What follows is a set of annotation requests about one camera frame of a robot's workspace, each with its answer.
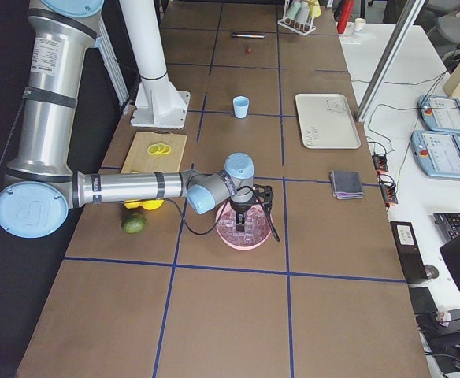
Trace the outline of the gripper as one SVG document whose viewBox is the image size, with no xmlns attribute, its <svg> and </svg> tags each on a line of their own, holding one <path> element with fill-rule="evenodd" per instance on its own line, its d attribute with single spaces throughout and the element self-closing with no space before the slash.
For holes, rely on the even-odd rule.
<svg viewBox="0 0 460 378">
<path fill-rule="evenodd" d="M 251 195 L 246 201 L 243 201 L 241 198 L 231 198 L 230 204 L 236 212 L 236 231 L 245 232 L 245 212 L 254 205 L 254 196 Z"/>
</svg>

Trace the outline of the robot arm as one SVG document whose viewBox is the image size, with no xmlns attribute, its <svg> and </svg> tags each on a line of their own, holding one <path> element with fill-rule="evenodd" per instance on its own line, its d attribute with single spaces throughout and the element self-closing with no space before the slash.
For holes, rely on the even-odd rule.
<svg viewBox="0 0 460 378">
<path fill-rule="evenodd" d="M 0 192 L 0 226 L 21 238 L 55 232 L 73 208 L 102 202 L 140 202 L 185 197 L 203 214 L 229 202 L 243 225 L 256 203 L 254 164 L 231 154 L 211 176 L 184 172 L 113 175 L 73 172 L 67 164 L 83 60 L 95 44 L 100 1 L 32 1 L 28 20 L 35 30 L 30 78 L 24 89 L 20 145 L 6 166 Z"/>
</svg>

